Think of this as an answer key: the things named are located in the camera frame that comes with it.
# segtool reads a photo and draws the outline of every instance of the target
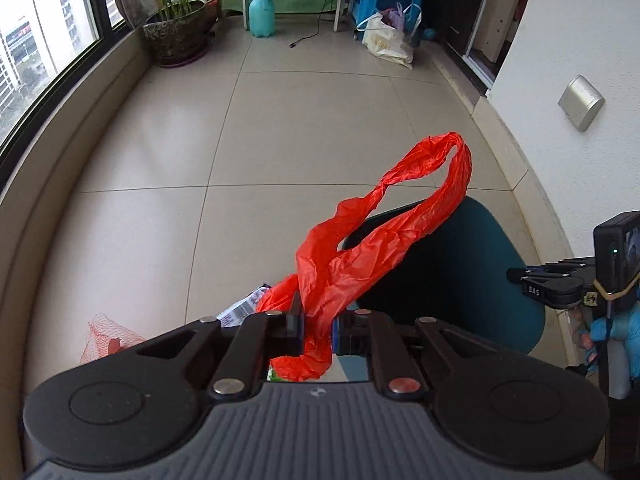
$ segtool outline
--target red plastic bag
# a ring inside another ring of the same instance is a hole
[[[143,341],[144,338],[132,330],[120,326],[104,314],[97,314],[89,323],[89,333],[86,337],[86,345],[80,358],[80,364],[84,365],[101,357],[115,354]]]
[[[356,247],[338,250],[382,200],[386,188],[433,173],[457,147],[449,174],[440,189],[410,211],[373,230]],[[287,311],[300,291],[305,311],[305,348],[300,357],[271,361],[288,381],[318,379],[331,365],[331,325],[351,302],[369,290],[399,264],[414,242],[433,233],[455,211],[471,178],[471,152],[455,132],[418,142],[394,168],[387,171],[367,196],[348,198],[335,215],[309,231],[296,251],[297,273],[267,291],[257,311]]]

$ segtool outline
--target gray ribbed surface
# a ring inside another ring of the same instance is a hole
[[[314,396],[322,388],[326,393]],[[583,463],[523,473],[491,466],[444,440],[422,407],[371,383],[266,383],[246,402],[212,410],[179,451],[139,469],[87,473],[43,464],[32,480],[590,480]]]

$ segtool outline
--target wooden table leg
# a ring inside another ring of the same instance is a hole
[[[342,0],[336,0],[335,3],[335,18],[334,18],[334,32],[338,32],[338,22],[342,15]]]
[[[242,22],[244,23],[244,30],[249,30],[249,17],[246,12],[246,0],[242,0]]]

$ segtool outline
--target trash bin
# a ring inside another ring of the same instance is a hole
[[[352,248],[379,225],[416,204],[367,219],[344,242]],[[431,235],[411,246],[404,260],[357,300],[358,308],[389,314],[398,324],[433,316],[521,352],[529,352],[545,327],[545,309],[505,279],[524,263],[495,218],[465,197]]]

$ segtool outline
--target door frame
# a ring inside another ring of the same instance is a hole
[[[469,42],[466,45],[465,53],[462,55],[462,61],[480,78],[480,81],[484,83],[484,85],[490,90],[494,86],[495,77],[493,75],[486,74],[482,68],[469,57],[469,53],[471,52],[471,48],[473,47],[474,41],[476,40],[476,34],[478,33],[478,28],[480,27],[480,20],[482,19],[482,14],[484,14],[484,7],[486,5],[487,0],[482,0],[480,3],[480,8],[478,9],[478,14],[476,14],[476,20],[474,22],[474,28],[471,31],[471,36],[469,37]]]

